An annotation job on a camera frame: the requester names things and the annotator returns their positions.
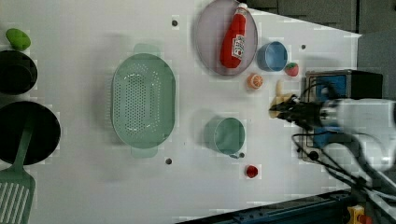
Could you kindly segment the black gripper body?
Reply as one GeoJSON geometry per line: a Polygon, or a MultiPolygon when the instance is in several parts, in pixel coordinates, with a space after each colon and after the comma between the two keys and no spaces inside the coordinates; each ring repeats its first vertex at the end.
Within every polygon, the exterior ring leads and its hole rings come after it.
{"type": "Polygon", "coordinates": [[[316,127],[321,127],[320,109],[321,105],[316,103],[289,101],[272,105],[269,111],[274,112],[278,119],[295,123],[297,126],[310,131],[316,127]]]}

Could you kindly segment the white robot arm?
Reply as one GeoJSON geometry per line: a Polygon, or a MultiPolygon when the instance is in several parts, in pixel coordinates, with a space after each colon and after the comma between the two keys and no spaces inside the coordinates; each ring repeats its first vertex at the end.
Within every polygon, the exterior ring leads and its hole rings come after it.
{"type": "Polygon", "coordinates": [[[363,154],[378,171],[395,165],[395,102],[387,99],[335,99],[325,102],[288,102],[271,105],[275,118],[310,130],[326,128],[345,134],[364,134],[377,141],[363,154]]]}

